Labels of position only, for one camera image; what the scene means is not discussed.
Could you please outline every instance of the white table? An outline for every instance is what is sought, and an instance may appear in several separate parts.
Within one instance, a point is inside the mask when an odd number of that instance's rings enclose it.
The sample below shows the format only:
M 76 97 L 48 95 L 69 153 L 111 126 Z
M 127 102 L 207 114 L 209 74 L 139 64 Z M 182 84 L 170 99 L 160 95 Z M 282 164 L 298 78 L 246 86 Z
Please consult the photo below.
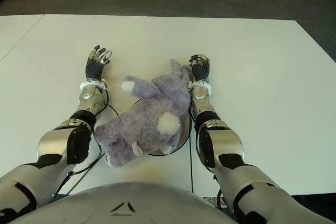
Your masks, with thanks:
M 0 62 L 43 15 L 0 16 Z
M 187 63 L 193 54 L 208 56 L 211 103 L 243 140 L 245 162 L 291 194 L 336 191 L 336 65 L 287 20 L 45 15 L 0 63 L 0 78 L 8 80 L 0 83 L 8 94 L 0 96 L 1 174 L 35 161 L 40 137 L 72 114 L 87 54 L 96 44 L 113 50 L 103 77 L 118 112 L 136 100 L 119 88 L 126 74 L 151 79 L 170 71 L 169 58 Z M 100 123 L 111 116 L 107 111 Z M 195 192 L 216 195 L 218 185 L 194 146 L 192 152 Z M 99 162 L 73 192 L 130 180 L 191 190 L 188 145 L 119 169 Z

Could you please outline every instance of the plush paw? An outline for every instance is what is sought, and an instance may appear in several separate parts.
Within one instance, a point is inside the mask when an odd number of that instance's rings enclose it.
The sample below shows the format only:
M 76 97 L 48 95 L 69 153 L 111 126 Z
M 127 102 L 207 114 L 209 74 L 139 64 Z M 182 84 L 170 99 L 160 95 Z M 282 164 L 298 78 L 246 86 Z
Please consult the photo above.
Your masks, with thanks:
M 134 81 L 123 81 L 123 82 L 121 83 L 120 87 L 121 87 L 121 89 L 122 89 L 123 91 L 132 93 L 133 88 L 134 88 L 134 84 L 135 84 Z
M 180 128 L 179 118 L 170 112 L 164 112 L 159 117 L 157 130 L 163 135 L 175 135 Z
M 164 146 L 162 146 L 161 148 L 160 148 L 160 151 L 163 153 L 163 154 L 165 154 L 165 155 L 167 155 L 167 154 L 169 154 L 171 151 L 172 151 L 172 149 L 173 149 L 173 147 L 172 146 L 170 146 L 170 145 L 164 145 Z
M 133 153 L 135 154 L 135 156 L 137 156 L 137 157 L 141 157 L 142 156 L 142 150 L 138 146 L 138 143 L 136 141 L 133 142 L 132 149 L 133 149 Z

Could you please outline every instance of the gray stuffed bunny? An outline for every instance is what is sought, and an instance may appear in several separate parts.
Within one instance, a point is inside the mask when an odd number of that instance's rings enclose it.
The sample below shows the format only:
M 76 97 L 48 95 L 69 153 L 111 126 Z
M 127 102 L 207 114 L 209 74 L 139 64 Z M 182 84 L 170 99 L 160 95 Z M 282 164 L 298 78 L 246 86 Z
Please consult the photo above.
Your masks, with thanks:
M 149 82 L 126 76 L 121 89 L 141 100 L 132 108 L 96 128 L 97 142 L 111 166 L 122 166 L 137 156 L 160 149 L 171 153 L 181 136 L 181 120 L 190 103 L 188 83 L 192 79 L 189 66 L 171 60 L 171 75 Z

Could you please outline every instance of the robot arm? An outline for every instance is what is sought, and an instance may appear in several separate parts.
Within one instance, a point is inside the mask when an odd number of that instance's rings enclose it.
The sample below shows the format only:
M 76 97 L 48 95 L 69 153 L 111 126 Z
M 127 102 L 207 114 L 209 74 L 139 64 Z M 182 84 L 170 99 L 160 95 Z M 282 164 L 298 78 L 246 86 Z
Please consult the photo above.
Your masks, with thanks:
M 221 121 L 209 103 L 209 60 L 190 60 L 194 82 L 192 117 L 199 137 L 199 158 L 213 171 L 225 203 L 238 223 L 333 223 L 297 203 L 259 168 L 243 162 L 239 136 Z
M 91 132 L 106 106 L 105 92 L 108 97 L 101 75 L 112 53 L 99 48 L 90 52 L 87 81 L 80 86 L 75 113 L 41 138 L 37 162 L 20 165 L 0 178 L 0 223 L 50 203 L 61 183 L 71 177 L 73 168 L 87 158 Z

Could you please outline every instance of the wire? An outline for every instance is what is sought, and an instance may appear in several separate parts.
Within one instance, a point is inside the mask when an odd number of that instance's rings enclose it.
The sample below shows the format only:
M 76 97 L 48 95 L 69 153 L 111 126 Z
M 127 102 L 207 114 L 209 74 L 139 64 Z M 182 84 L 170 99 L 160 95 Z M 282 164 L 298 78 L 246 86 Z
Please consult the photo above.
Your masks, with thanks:
M 85 172 L 86 170 L 91 169 L 99 161 L 102 151 L 101 151 L 100 144 L 97 143 L 97 145 L 98 145 L 98 148 L 99 148 L 98 157 L 90 165 L 88 165 L 86 168 L 84 168 L 82 170 L 79 170 L 78 172 L 72 172 L 74 175 L 81 174 L 81 173 Z
M 58 187 L 58 189 L 57 189 L 56 192 L 54 193 L 54 195 L 53 195 L 53 197 L 52 197 L 50 203 L 52 203 L 52 202 L 55 201 L 56 196 L 58 195 L 59 191 L 62 189 L 62 187 L 65 185 L 65 183 L 66 183 L 72 176 L 73 176 L 72 171 L 69 172 L 69 173 L 67 174 L 67 176 L 65 177 L 65 179 L 62 181 L 62 183 L 60 184 L 60 186 Z
M 109 105 L 109 104 L 107 104 L 107 106 L 110 107 L 110 108 L 115 112 L 115 114 L 116 114 L 117 116 L 119 116 L 119 114 L 118 114 L 117 111 L 114 109 L 114 107 L 112 107 L 112 106 Z
M 223 212 L 223 208 L 222 208 L 222 206 L 221 206 L 221 195 L 222 195 L 222 190 L 221 189 L 219 189 L 219 191 L 218 191 L 218 194 L 217 194 L 217 208 L 221 211 L 221 212 Z
M 193 181 L 193 159 L 191 153 L 191 139 L 189 138 L 189 151 L 190 151 L 190 178 L 191 178 L 191 191 L 194 193 L 194 181 Z
M 98 161 L 100 161 L 101 160 L 101 158 L 102 157 L 104 157 L 104 155 L 105 155 L 105 153 L 103 153 L 98 159 L 97 159 L 97 162 Z M 93 168 L 93 166 L 91 167 L 91 168 L 89 168 L 87 171 L 86 171 L 86 173 L 84 173 L 83 174 L 83 176 L 75 183 L 75 185 L 67 192 L 67 195 L 69 195 L 71 192 L 72 192 L 72 190 L 74 190 L 74 188 L 79 184 L 79 182 L 81 182 L 82 181 L 82 179 L 85 177 L 85 175 L 87 175 L 88 173 L 89 173 L 89 171 L 91 170 Z

